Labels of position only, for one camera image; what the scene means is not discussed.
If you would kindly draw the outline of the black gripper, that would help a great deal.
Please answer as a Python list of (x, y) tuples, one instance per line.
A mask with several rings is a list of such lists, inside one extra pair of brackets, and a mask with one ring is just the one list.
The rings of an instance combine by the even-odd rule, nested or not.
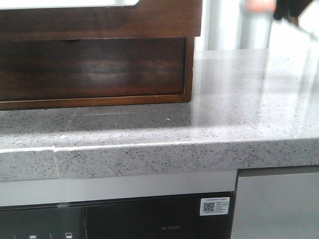
[(273, 13), (274, 20), (285, 18), (289, 23), (299, 26), (299, 15), (303, 11), (302, 0), (276, 0), (276, 7)]

